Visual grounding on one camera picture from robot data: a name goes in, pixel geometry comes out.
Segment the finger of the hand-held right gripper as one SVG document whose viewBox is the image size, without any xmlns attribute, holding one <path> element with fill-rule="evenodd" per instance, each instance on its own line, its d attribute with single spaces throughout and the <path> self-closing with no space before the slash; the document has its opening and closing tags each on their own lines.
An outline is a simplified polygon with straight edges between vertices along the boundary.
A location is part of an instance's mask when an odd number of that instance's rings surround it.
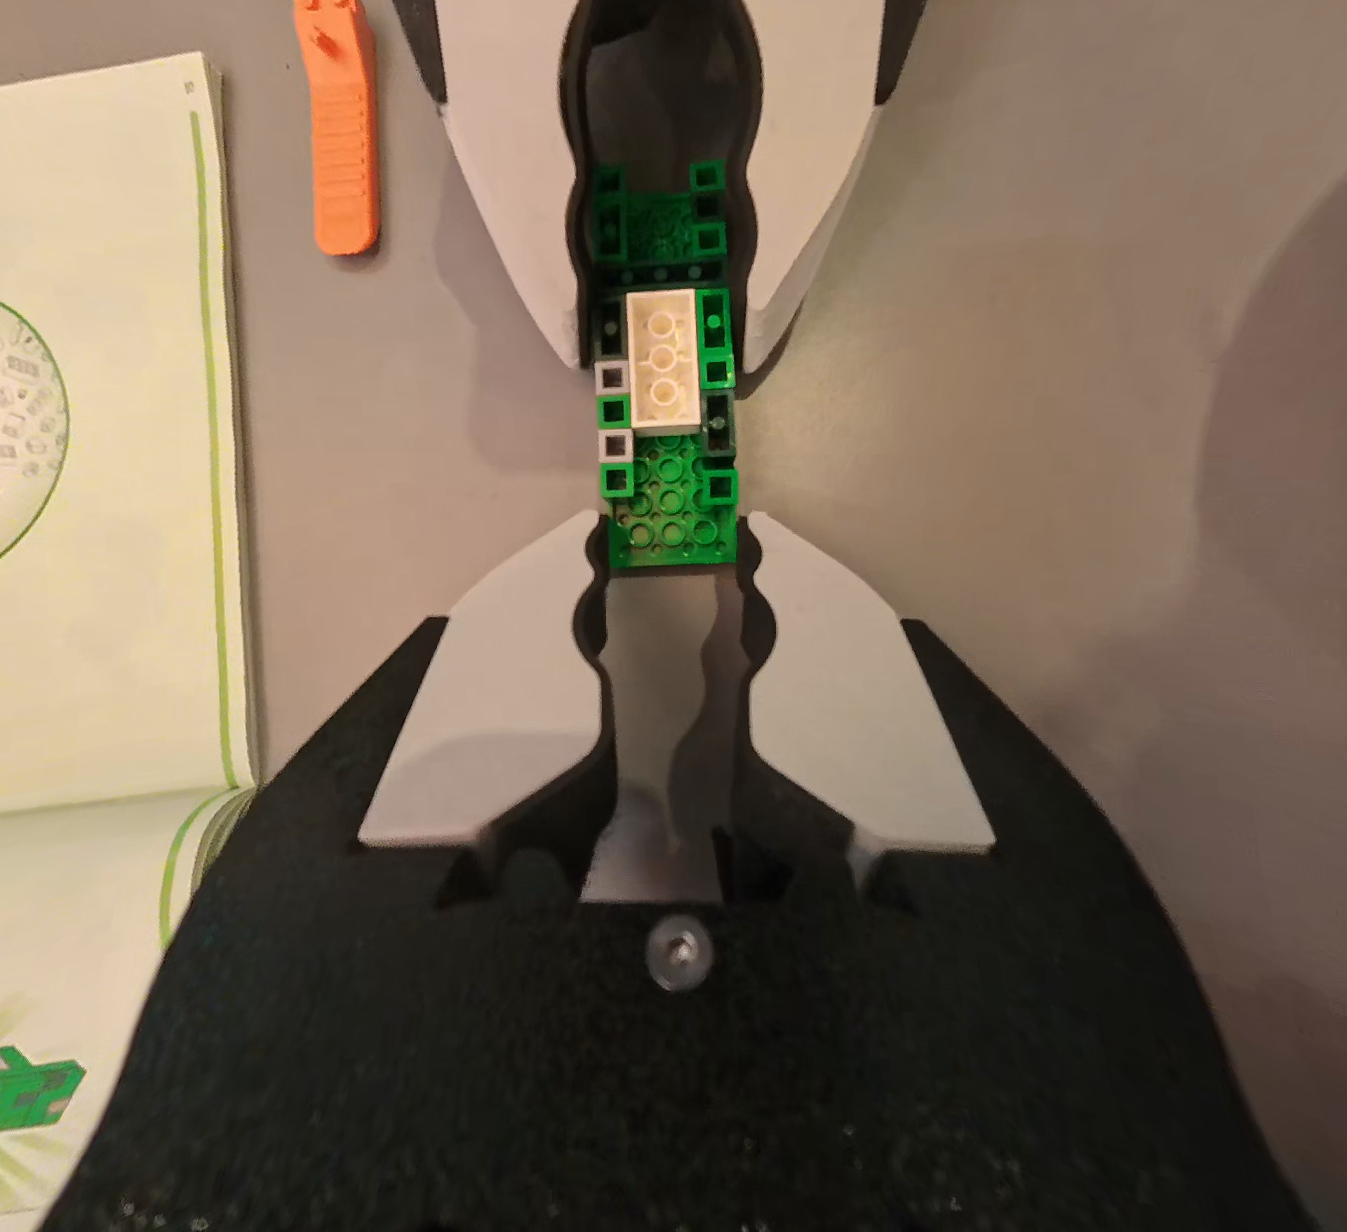
<svg viewBox="0 0 1347 1232">
<path fill-rule="evenodd" d="M 580 0 L 433 0 L 446 134 L 518 297 L 563 365 L 582 363 L 568 240 L 577 178 L 562 112 Z"/>
<path fill-rule="evenodd" d="M 744 366 L 756 372 L 818 276 L 872 143 L 884 0 L 743 3 L 761 62 L 747 164 L 757 240 Z"/>
</svg>

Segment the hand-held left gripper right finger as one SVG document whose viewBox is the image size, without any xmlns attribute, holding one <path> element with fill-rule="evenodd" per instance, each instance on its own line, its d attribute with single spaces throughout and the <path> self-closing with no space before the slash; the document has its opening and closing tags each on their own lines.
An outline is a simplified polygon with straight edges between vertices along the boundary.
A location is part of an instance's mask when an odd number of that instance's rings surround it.
<svg viewBox="0 0 1347 1232">
<path fill-rule="evenodd" d="M 849 849 L 991 849 L 993 827 L 897 612 L 766 512 L 736 571 L 749 662 L 737 801 Z"/>
</svg>

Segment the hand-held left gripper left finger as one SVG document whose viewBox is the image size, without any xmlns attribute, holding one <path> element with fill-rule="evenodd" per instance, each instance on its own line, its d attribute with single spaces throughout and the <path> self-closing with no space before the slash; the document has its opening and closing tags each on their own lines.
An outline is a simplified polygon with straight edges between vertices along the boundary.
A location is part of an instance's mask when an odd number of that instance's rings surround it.
<svg viewBox="0 0 1347 1232">
<path fill-rule="evenodd" d="M 494 569 L 450 611 L 358 833 L 369 849 L 519 851 L 585 880 L 617 803 L 602 666 L 606 519 L 582 511 Z"/>
</svg>

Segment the green toy brick build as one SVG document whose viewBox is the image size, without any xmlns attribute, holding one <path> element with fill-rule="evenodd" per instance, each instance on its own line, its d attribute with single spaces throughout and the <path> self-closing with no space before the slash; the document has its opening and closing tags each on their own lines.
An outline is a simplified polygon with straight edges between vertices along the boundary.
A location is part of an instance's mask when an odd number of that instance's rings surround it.
<svg viewBox="0 0 1347 1232">
<path fill-rule="evenodd" d="M 585 352 L 597 399 L 597 494 L 614 570 L 737 559 L 740 477 L 726 163 L 681 191 L 593 175 Z"/>
</svg>

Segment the orange brick separator tool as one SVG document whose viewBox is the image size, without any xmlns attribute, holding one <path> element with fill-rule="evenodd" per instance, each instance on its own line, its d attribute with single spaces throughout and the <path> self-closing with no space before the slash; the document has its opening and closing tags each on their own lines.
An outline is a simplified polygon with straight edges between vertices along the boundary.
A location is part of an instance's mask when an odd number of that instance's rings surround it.
<svg viewBox="0 0 1347 1232">
<path fill-rule="evenodd" d="M 319 249 L 350 259 L 379 239 L 378 64 L 361 0 L 293 0 L 310 99 Z"/>
</svg>

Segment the toy brick instruction booklet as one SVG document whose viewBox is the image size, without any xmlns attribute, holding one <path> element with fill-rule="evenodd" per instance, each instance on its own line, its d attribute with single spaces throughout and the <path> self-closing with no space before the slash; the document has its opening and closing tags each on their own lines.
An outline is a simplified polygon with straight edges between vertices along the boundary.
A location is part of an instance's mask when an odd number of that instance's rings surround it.
<svg viewBox="0 0 1347 1232">
<path fill-rule="evenodd" d="M 3 1225 L 37 1223 L 258 788 L 221 79 L 2 93 Z"/>
</svg>

